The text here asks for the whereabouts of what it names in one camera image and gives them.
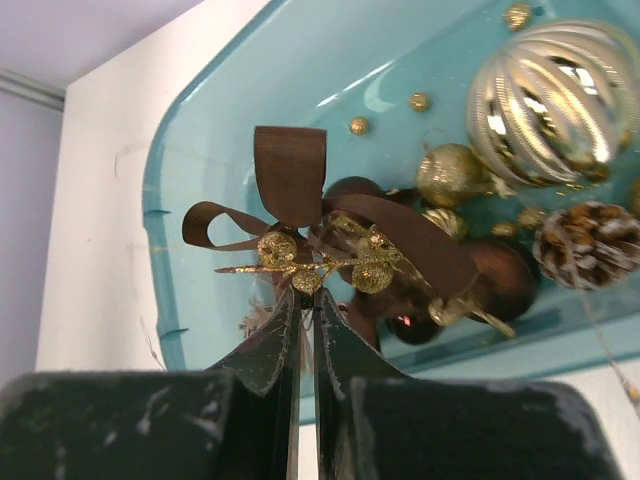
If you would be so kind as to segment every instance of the brown bow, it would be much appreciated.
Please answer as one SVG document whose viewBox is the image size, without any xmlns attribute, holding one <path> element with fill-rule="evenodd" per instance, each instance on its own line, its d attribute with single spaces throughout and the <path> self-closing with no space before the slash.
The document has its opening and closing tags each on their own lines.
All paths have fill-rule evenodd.
<svg viewBox="0 0 640 480">
<path fill-rule="evenodd" d="M 465 293 L 478 276 L 475 262 L 465 249 L 413 209 L 373 195 L 338 194 L 322 198 L 326 146 L 324 130 L 256 127 L 254 159 L 258 191 L 265 209 L 278 223 L 272 226 L 238 210 L 200 202 L 184 217 L 184 241 L 216 251 L 252 250 L 270 230 L 295 232 L 318 225 L 323 216 L 340 210 L 377 225 L 445 304 Z M 222 214 L 227 214 L 255 238 L 231 245 L 214 245 L 207 229 Z"/>
</svg>

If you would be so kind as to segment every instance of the gray wall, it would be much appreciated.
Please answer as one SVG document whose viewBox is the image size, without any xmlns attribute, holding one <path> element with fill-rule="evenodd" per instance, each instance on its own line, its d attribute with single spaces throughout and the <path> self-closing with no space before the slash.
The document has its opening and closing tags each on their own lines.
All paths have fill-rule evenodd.
<svg viewBox="0 0 640 480">
<path fill-rule="evenodd" d="M 61 127 L 0 92 L 0 386 L 35 368 Z"/>
</svg>

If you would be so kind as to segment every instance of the shiny ornament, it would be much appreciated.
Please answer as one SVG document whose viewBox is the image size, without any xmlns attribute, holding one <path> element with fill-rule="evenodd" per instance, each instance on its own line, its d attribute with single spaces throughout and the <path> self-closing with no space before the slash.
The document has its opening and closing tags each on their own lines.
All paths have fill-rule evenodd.
<svg viewBox="0 0 640 480">
<path fill-rule="evenodd" d="M 265 267 L 284 267 L 295 260 L 297 253 L 295 240 L 286 233 L 269 232 L 258 242 L 258 257 Z"/>
<path fill-rule="evenodd" d="M 425 112 L 429 109 L 430 104 L 429 95 L 424 92 L 412 93 L 409 97 L 409 106 L 414 112 Z"/>
<path fill-rule="evenodd" d="M 512 238 L 518 235 L 518 225 L 513 222 L 499 222 L 493 226 L 491 233 L 497 237 Z"/>
<path fill-rule="evenodd" d="M 640 221 L 620 206 L 599 202 L 557 210 L 538 230 L 533 254 L 560 285 L 606 287 L 640 265 Z"/>
<path fill-rule="evenodd" d="M 466 244 L 480 277 L 473 287 L 474 303 L 503 322 L 524 315 L 540 289 L 540 268 L 529 249 L 516 240 L 484 237 Z M 473 320 L 484 321 L 478 316 Z"/>
<path fill-rule="evenodd" d="M 442 327 L 428 315 L 400 315 L 386 319 L 385 324 L 398 340 L 409 345 L 422 345 L 430 342 L 442 332 Z"/>
<path fill-rule="evenodd" d="M 490 190 L 489 182 L 487 171 L 470 148 L 447 143 L 424 157 L 416 188 L 431 205 L 455 208 Z"/>
<path fill-rule="evenodd" d="M 351 274 L 351 284 L 363 293 L 378 293 L 391 285 L 393 268 L 386 263 L 356 265 Z"/>
<path fill-rule="evenodd" d="M 455 240 L 464 240 L 469 234 L 469 226 L 464 218 L 448 208 L 434 208 L 422 214 L 435 223 L 447 235 Z"/>
<path fill-rule="evenodd" d="M 510 185 L 575 182 L 638 133 L 639 78 L 640 49 L 618 27 L 562 20 L 529 28 L 478 72 L 469 138 Z"/>
<path fill-rule="evenodd" d="M 299 292 L 313 295 L 322 286 L 322 276 L 314 270 L 301 270 L 293 275 L 291 285 Z"/>
<path fill-rule="evenodd" d="M 509 30 L 516 32 L 529 23 L 532 13 L 531 5 L 526 2 L 517 2 L 507 8 L 503 18 Z"/>
<path fill-rule="evenodd" d="M 544 222 L 545 212 L 541 208 L 525 208 L 518 214 L 518 226 L 525 230 L 537 230 Z"/>
<path fill-rule="evenodd" d="M 633 182 L 631 187 L 631 195 L 629 196 L 629 203 L 631 205 L 631 213 L 636 217 L 640 217 L 640 177 Z"/>
<path fill-rule="evenodd" d="M 364 135 L 369 131 L 369 120 L 365 117 L 355 117 L 351 120 L 349 131 L 354 135 Z"/>
</svg>

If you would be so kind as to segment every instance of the pine cone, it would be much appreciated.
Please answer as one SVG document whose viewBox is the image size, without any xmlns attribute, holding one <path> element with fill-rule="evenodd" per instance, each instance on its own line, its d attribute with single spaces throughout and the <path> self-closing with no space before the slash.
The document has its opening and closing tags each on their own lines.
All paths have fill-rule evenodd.
<svg viewBox="0 0 640 480">
<path fill-rule="evenodd" d="M 542 272 L 565 287 L 605 287 L 640 265 L 640 221 L 598 202 L 557 210 L 538 230 L 533 255 Z"/>
</svg>

